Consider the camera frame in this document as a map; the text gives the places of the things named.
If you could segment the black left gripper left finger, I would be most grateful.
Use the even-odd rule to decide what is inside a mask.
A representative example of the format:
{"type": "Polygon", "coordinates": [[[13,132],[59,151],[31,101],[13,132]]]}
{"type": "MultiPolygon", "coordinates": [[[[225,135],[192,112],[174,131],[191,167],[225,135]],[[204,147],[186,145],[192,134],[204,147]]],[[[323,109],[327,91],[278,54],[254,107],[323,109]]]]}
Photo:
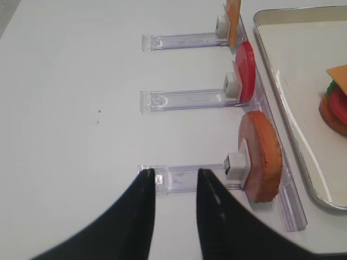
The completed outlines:
{"type": "Polygon", "coordinates": [[[93,223],[36,259],[148,259],[155,207],[155,171],[150,168],[93,223]]]}

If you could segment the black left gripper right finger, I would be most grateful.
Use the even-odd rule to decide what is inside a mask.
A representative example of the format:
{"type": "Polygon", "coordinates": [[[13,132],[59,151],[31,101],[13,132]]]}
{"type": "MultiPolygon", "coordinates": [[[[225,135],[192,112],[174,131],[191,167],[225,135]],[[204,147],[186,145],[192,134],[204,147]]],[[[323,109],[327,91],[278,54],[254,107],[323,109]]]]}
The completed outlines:
{"type": "Polygon", "coordinates": [[[197,179],[197,227],[203,259],[319,259],[254,217],[209,169],[197,179]]]}

